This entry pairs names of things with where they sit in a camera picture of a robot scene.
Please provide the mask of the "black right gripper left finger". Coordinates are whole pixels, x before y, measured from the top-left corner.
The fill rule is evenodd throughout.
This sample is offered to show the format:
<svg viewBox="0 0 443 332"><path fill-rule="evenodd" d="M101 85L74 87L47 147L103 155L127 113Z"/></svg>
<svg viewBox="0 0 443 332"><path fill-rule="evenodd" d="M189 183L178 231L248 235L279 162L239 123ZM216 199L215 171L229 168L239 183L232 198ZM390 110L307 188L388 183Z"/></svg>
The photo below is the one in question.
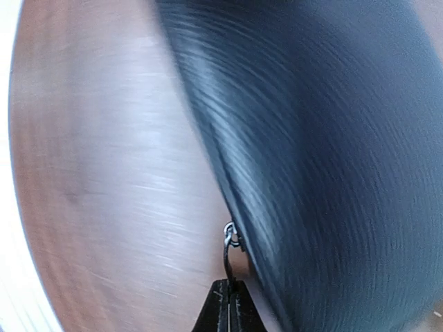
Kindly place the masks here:
<svg viewBox="0 0 443 332"><path fill-rule="evenodd" d="M227 279L212 283L192 332L228 332L228 291Z"/></svg>

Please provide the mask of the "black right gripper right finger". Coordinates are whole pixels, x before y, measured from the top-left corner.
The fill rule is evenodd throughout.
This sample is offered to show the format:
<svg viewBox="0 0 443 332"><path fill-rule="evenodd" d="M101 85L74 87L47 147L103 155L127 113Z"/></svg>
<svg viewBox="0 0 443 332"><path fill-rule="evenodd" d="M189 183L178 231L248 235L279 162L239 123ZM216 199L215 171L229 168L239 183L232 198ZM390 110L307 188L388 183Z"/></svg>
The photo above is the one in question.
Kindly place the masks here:
<svg viewBox="0 0 443 332"><path fill-rule="evenodd" d="M229 297L230 332L266 332L246 284L237 280Z"/></svg>

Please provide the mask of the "black tool case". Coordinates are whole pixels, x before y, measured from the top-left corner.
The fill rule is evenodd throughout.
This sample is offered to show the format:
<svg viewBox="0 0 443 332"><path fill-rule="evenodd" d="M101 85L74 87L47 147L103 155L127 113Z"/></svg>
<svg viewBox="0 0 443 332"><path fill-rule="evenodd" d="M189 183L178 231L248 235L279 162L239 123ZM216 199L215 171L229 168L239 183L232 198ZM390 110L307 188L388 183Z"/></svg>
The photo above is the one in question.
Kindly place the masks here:
<svg viewBox="0 0 443 332"><path fill-rule="evenodd" d="M408 1L158 1L284 331L405 331L442 298L442 65Z"/></svg>

